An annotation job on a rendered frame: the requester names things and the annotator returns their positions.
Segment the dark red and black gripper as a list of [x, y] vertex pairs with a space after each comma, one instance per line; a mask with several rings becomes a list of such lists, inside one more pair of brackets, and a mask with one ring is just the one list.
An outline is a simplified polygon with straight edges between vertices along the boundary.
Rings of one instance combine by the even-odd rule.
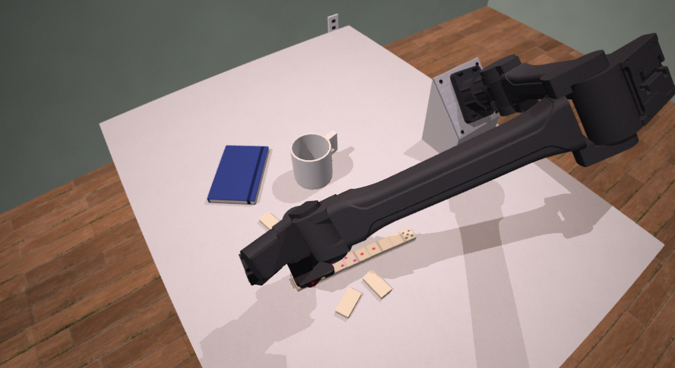
[[311, 254], [313, 270], [307, 272], [299, 277], [294, 277], [294, 281], [300, 288], [313, 287], [321, 280], [322, 277], [329, 277], [334, 274], [334, 266], [330, 263], [318, 262], [316, 258]]

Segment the grey mug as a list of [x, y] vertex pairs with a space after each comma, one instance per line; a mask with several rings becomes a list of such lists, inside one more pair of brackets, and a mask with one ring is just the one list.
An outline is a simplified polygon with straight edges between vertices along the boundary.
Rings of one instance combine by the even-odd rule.
[[333, 174], [332, 155], [338, 150], [338, 135], [306, 133], [291, 143], [294, 177], [306, 189], [320, 189], [330, 183]]

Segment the blue notebook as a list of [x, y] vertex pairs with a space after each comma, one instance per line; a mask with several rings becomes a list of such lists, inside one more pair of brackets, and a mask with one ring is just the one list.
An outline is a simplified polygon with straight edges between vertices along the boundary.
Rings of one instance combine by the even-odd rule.
[[208, 202], [256, 205], [269, 146], [226, 145]]

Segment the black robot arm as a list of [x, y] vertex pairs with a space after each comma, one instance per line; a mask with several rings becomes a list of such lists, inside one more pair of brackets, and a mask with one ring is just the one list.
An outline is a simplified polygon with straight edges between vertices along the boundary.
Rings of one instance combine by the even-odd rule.
[[495, 110], [522, 114], [373, 185], [291, 208], [240, 250], [248, 281], [262, 286], [286, 264], [293, 277], [311, 272], [309, 252], [337, 263], [382, 227], [543, 158], [572, 152], [588, 167], [629, 150], [675, 95], [664, 60], [652, 33], [612, 54], [598, 50], [544, 65], [512, 54], [451, 74], [467, 124]]

